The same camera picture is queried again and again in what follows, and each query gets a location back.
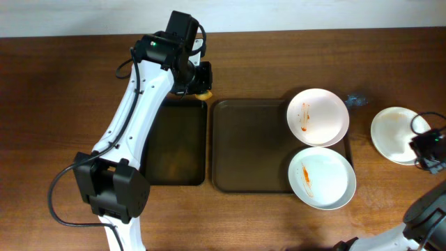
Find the white pinkish plate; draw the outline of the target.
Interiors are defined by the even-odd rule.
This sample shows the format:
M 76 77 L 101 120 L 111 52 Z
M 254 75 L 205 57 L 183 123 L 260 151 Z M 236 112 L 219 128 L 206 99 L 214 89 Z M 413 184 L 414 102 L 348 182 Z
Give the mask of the white pinkish plate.
M 290 131 L 302 143 L 328 147 L 346 135 L 350 117 L 339 96 L 325 89 L 306 89 L 295 95 L 286 109 Z

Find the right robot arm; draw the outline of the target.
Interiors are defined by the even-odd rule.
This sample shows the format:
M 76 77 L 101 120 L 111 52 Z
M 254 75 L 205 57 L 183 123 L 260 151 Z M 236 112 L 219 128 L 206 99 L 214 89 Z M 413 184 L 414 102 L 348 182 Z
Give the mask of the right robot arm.
M 445 168 L 445 135 L 439 129 L 412 138 L 414 150 L 423 170 L 432 173 Z M 416 200 L 397 227 L 371 238 L 340 241 L 338 251 L 369 250 L 439 250 L 445 249 L 445 182 L 442 181 Z

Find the green yellow sponge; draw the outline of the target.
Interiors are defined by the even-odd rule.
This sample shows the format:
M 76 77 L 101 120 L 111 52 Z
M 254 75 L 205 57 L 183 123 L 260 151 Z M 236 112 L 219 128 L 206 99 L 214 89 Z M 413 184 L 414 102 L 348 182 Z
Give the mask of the green yellow sponge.
M 200 93 L 200 94 L 195 94 L 194 95 L 194 97 L 197 100 L 202 100 L 202 101 L 208 100 L 208 99 L 212 98 L 212 96 L 213 96 L 213 94 L 212 94 L 211 91 L 206 91 L 204 93 Z

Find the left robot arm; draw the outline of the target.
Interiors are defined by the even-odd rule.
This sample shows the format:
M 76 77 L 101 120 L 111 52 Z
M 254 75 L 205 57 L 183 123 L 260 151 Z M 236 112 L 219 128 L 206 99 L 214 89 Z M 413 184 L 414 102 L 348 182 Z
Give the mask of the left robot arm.
M 82 200 L 105 228 L 110 250 L 144 250 L 140 219 L 150 192 L 141 172 L 144 144 L 164 98 L 207 95 L 211 64 L 201 61 L 204 29 L 190 14 L 173 11 L 164 31 L 130 48 L 128 87 L 106 132 L 91 153 L 75 156 Z

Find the white bluish plate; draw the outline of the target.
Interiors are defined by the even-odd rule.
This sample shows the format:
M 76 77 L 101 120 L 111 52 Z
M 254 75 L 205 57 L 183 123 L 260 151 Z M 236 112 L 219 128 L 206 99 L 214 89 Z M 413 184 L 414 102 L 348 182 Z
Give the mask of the white bluish plate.
M 357 180 L 347 159 L 332 149 L 310 147 L 294 155 L 288 169 L 293 193 L 306 205 L 336 210 L 353 198 Z

